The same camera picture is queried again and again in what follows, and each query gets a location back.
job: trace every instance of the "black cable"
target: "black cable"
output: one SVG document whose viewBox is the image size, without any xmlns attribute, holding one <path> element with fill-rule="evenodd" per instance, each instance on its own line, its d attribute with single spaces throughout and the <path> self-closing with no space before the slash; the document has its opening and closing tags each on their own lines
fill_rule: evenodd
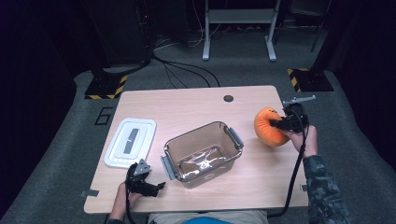
<svg viewBox="0 0 396 224">
<path fill-rule="evenodd" d="M 162 64 L 167 64 L 167 65 L 170 65 L 170 66 L 174 66 L 175 68 L 178 68 L 178 69 L 181 69 L 181 70 L 184 70 L 184 71 L 193 73 L 193 74 L 195 74 L 196 76 L 201 77 L 201 78 L 206 82 L 206 84 L 207 84 L 208 87 L 211 87 L 210 84 L 209 84 L 209 82 L 208 82 L 208 80 L 207 80 L 204 76 L 202 76 L 202 75 L 200 75 L 200 74 L 198 74 L 198 73 L 196 73 L 196 72 L 194 72 L 194 71 L 192 71 L 192 70 L 190 70 L 190 69 L 187 69 L 187 68 L 184 68 L 184 67 L 181 67 L 181 66 L 178 66 L 178 65 L 184 65 L 184 66 L 189 66 L 189 67 L 193 67 L 193 68 L 202 69 L 202 70 L 206 71 L 208 74 L 210 74 L 210 75 L 216 80 L 218 86 L 220 87 L 219 80 L 217 79 L 217 77 L 216 77 L 213 73 L 211 73 L 210 71 L 204 69 L 203 67 L 199 67 L 199 66 L 195 66 L 195 65 L 187 64 L 187 63 L 176 63 L 176 62 L 166 61 L 166 60 L 163 60 L 163 59 L 158 58 L 154 53 L 151 55 L 151 58 L 154 59 L 154 60 L 157 60 L 158 62 L 160 62 L 160 63 L 162 63 Z"/>
<path fill-rule="evenodd" d="M 131 224 L 136 224 L 134 222 L 134 220 L 132 219 L 132 215 L 131 215 L 131 208 L 130 208 L 130 204 L 129 204 L 129 186 L 128 186 L 128 181 L 125 181 L 125 195 L 126 195 L 126 199 L 125 199 L 125 207 L 126 207 L 126 216 L 128 217 L 128 220 Z"/>
<path fill-rule="evenodd" d="M 293 192 L 294 182 L 295 182 L 295 179 L 296 179 L 296 176 L 297 176 L 297 173 L 298 173 L 298 169 L 300 168 L 300 164 L 301 164 L 301 161 L 303 159 L 304 152 L 305 152 L 305 140 L 306 140 L 306 137 L 308 136 L 309 123 L 307 124 L 307 127 L 308 127 L 307 132 L 305 133 L 304 125 L 303 125 L 303 122 L 301 121 L 300 117 L 293 110 L 291 110 L 291 112 L 298 118 L 299 123 L 300 123 L 300 125 L 301 125 L 301 127 L 303 129 L 303 143 L 301 144 L 300 152 L 299 152 L 298 158 L 297 158 L 297 162 L 294 165 L 293 174 L 291 175 L 291 179 L 290 179 L 290 183 L 289 183 L 288 196 L 286 198 L 285 206 L 283 207 L 281 212 L 268 215 L 267 218 L 281 217 L 281 216 L 285 215 L 285 213 L 288 211 L 289 204 L 290 204 L 290 199 L 291 199 L 291 194 Z"/>
<path fill-rule="evenodd" d="M 165 64 L 165 63 L 163 64 L 163 66 L 165 67 L 165 73 L 166 73 L 166 75 L 168 76 L 169 82 L 171 83 L 171 85 L 172 85 L 175 89 L 177 89 L 177 87 L 175 86 L 175 84 L 173 84 L 173 82 L 172 82 L 172 80 L 171 80 L 171 77 L 169 76 L 168 71 L 175 77 L 175 79 L 177 79 L 178 82 L 181 83 L 181 85 L 183 85 L 186 89 L 188 88 L 188 87 L 176 76 L 176 74 L 172 72 L 172 70 L 170 70 L 168 67 L 166 67 L 166 64 Z"/>
</svg>

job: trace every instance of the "wire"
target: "wire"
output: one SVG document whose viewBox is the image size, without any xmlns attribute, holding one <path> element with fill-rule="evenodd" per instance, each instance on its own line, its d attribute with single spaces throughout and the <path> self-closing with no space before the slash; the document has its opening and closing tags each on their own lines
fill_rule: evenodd
<svg viewBox="0 0 396 224">
<path fill-rule="evenodd" d="M 197 68 L 197 69 L 204 70 L 204 71 L 206 71 L 208 74 L 210 74 L 210 75 L 216 80 L 216 82 L 217 82 L 217 84 L 218 84 L 218 87 L 220 87 L 219 80 L 217 79 L 217 77 L 216 77 L 213 73 L 211 73 L 210 71 L 204 69 L 203 67 L 199 67 L 199 66 L 192 65 L 192 64 L 187 64 L 187 63 L 176 63 L 176 62 L 166 61 L 166 60 L 163 60 L 163 59 L 158 58 L 154 53 L 151 55 L 151 58 L 154 59 L 154 60 L 157 60 L 158 62 L 160 62 L 160 63 L 163 64 L 163 66 L 165 67 L 166 74 L 168 75 L 168 78 L 169 78 L 169 79 L 170 79 L 170 76 L 169 76 L 169 74 L 167 73 L 167 71 L 171 72 L 171 73 L 174 75 L 174 77 L 175 77 L 184 87 L 186 87 L 186 88 L 187 88 L 187 86 L 186 86 L 180 79 L 178 79 L 177 76 L 176 76 L 166 65 L 173 66 L 173 67 L 178 68 L 178 69 L 180 69 L 180 70 L 184 70 L 184 71 L 186 71 L 186 72 L 190 72 L 190 73 L 192 73 L 192 74 L 195 74 L 195 75 L 198 76 L 198 77 L 201 77 L 201 78 L 206 82 L 206 85 L 210 88 L 211 86 L 210 86 L 210 84 L 209 84 L 209 81 L 208 81 L 204 76 L 202 76 L 201 74 L 196 73 L 196 72 L 194 72 L 194 71 L 192 71 L 192 70 L 190 70 L 190 69 L 184 68 L 184 67 L 182 67 L 182 66 L 180 66 L 180 65 L 188 66 L 188 67 L 193 67 L 193 68 Z"/>
<path fill-rule="evenodd" d="M 281 216 L 285 215 L 285 213 L 288 211 L 289 204 L 290 204 L 290 199 L 291 199 L 291 194 L 293 192 L 294 182 L 295 182 L 295 179 L 296 179 L 296 176 L 297 176 L 297 172 L 298 172 L 298 169 L 300 168 L 300 164 L 301 164 L 301 161 L 303 159 L 304 152 L 305 152 L 305 140 L 306 140 L 306 137 L 308 136 L 308 132 L 309 132 L 309 123 L 307 123 L 307 127 L 308 128 L 307 128 L 307 131 L 305 133 L 304 125 L 303 125 L 303 122 L 301 121 L 300 117 L 297 115 L 297 113 L 295 111 L 291 110 L 291 112 L 298 118 L 300 126 L 303 129 L 303 143 L 301 144 L 300 152 L 299 152 L 298 158 L 297 158 L 297 162 L 294 165 L 293 174 L 291 175 L 291 179 L 290 179 L 290 183 L 289 183 L 288 196 L 286 198 L 285 206 L 283 207 L 281 212 L 268 215 L 267 218 L 281 217 Z"/>
</svg>

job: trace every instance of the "yellow and black tape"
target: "yellow and black tape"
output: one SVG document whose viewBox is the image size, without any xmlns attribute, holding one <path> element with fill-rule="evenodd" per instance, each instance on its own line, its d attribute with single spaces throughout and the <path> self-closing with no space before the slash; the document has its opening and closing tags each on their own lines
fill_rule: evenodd
<svg viewBox="0 0 396 224">
<path fill-rule="evenodd" d="M 117 89 L 114 91 L 114 94 L 107 94 L 107 95 L 102 95 L 102 94 L 93 94 L 93 95 L 85 95 L 85 99 L 92 99 L 92 100 L 105 100 L 105 99 L 116 99 L 119 98 L 123 87 L 125 86 L 126 79 L 128 77 L 124 76 L 120 80 L 120 85 L 117 87 Z"/>
<path fill-rule="evenodd" d="M 307 68 L 300 68 L 300 69 L 288 69 L 288 74 L 290 77 L 291 85 L 293 86 L 295 91 L 302 91 L 300 85 L 298 84 L 297 77 L 295 76 L 295 71 L 309 71 Z"/>
</svg>

